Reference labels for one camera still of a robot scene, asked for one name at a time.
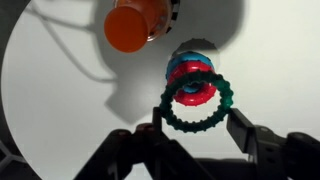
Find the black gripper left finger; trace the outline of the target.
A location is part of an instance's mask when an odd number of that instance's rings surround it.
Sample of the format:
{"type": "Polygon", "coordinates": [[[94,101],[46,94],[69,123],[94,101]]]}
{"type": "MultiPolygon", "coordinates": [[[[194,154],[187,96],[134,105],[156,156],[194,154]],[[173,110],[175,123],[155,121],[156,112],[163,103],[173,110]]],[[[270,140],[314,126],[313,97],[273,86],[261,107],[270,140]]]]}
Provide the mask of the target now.
{"type": "Polygon", "coordinates": [[[139,124],[134,133],[113,130],[74,180],[124,180],[139,163],[153,180],[214,180],[176,140],[162,132],[159,107],[153,108],[152,122],[139,124]]]}

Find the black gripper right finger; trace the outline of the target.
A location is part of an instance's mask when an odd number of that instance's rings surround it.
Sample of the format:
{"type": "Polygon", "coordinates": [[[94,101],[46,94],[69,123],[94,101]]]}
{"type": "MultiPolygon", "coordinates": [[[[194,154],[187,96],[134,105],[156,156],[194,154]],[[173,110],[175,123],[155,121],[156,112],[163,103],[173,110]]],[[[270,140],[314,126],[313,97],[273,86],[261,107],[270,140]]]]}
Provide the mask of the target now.
{"type": "Polygon", "coordinates": [[[253,125],[239,109],[228,114],[227,130],[255,165],[257,180],[320,180],[320,142],[302,132],[286,137],[253,125]]]}

